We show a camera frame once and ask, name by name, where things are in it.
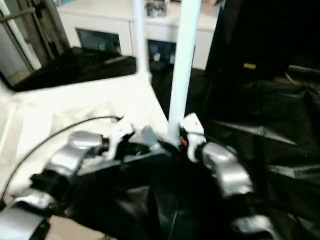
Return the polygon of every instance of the white pole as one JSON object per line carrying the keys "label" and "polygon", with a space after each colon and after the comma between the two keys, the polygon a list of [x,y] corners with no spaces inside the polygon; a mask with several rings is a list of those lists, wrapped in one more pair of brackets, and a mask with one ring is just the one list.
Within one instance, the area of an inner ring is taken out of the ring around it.
{"label": "white pole", "polygon": [[136,37],[136,72],[137,74],[149,74],[147,40],[145,38],[145,1],[134,0],[134,31]]}
{"label": "white pole", "polygon": [[[0,10],[1,10],[4,17],[11,15],[4,0],[0,0]],[[30,65],[31,65],[31,67],[34,70],[41,68],[41,64],[39,62],[39,59],[32,55],[28,45],[26,44],[24,37],[22,36],[21,32],[19,31],[19,28],[18,28],[15,20],[13,20],[13,19],[8,20],[7,24],[9,25],[9,28],[11,29],[12,34],[15,36],[18,44],[20,45],[26,59],[29,61]]]}
{"label": "white pole", "polygon": [[179,127],[185,117],[201,0],[182,0],[173,71],[168,139],[179,144]]}

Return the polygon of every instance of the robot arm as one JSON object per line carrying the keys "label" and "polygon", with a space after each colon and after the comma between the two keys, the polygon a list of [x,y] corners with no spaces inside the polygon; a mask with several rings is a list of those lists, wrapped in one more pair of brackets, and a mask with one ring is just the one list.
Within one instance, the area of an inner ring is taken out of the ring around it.
{"label": "robot arm", "polygon": [[84,160],[102,153],[105,160],[112,160],[118,144],[133,133],[132,125],[125,119],[117,123],[109,138],[85,131],[73,133],[67,144],[48,161],[43,172],[31,177],[31,186],[2,211],[1,240],[45,239],[50,228],[49,218],[59,209]]}
{"label": "robot arm", "polygon": [[[246,169],[239,162],[236,152],[228,147],[215,142],[206,142],[204,129],[197,116],[192,113],[185,117],[181,129],[187,133],[187,155],[193,162],[202,163],[211,171],[217,180],[222,196],[228,204],[237,206],[241,198],[247,195],[257,195],[252,180]],[[245,236],[254,236],[268,233],[273,240],[281,240],[270,220],[247,206],[242,209],[248,214],[231,219],[231,227]]]}

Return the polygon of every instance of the white cabinet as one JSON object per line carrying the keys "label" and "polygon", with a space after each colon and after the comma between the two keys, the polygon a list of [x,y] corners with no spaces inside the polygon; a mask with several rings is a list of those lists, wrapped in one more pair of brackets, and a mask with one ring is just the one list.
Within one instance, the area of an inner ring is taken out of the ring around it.
{"label": "white cabinet", "polygon": [[[170,4],[166,17],[147,18],[146,38],[149,55],[154,49],[168,62],[174,61],[178,38],[180,3]],[[66,35],[72,47],[108,50],[114,47],[122,55],[135,56],[136,37],[132,0],[77,0],[58,8]],[[218,19],[219,7],[202,6],[194,46],[193,67],[205,69]]]}

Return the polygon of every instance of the black plastic sheet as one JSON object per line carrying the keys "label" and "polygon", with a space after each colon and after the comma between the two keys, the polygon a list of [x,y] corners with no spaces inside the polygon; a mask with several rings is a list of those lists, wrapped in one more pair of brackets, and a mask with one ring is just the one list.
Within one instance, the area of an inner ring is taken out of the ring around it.
{"label": "black plastic sheet", "polygon": [[320,239],[319,91],[217,84],[210,103],[206,132],[237,150],[285,239]]}
{"label": "black plastic sheet", "polygon": [[108,168],[81,177],[75,192],[68,216],[118,240],[231,234],[214,179],[187,159],[160,154]]}

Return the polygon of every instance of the white wall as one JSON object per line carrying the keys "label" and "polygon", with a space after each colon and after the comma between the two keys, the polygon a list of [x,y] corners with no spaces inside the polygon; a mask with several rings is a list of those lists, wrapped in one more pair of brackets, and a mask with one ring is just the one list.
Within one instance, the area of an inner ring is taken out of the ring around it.
{"label": "white wall", "polygon": [[0,71],[7,78],[18,72],[28,71],[2,24],[0,24]]}

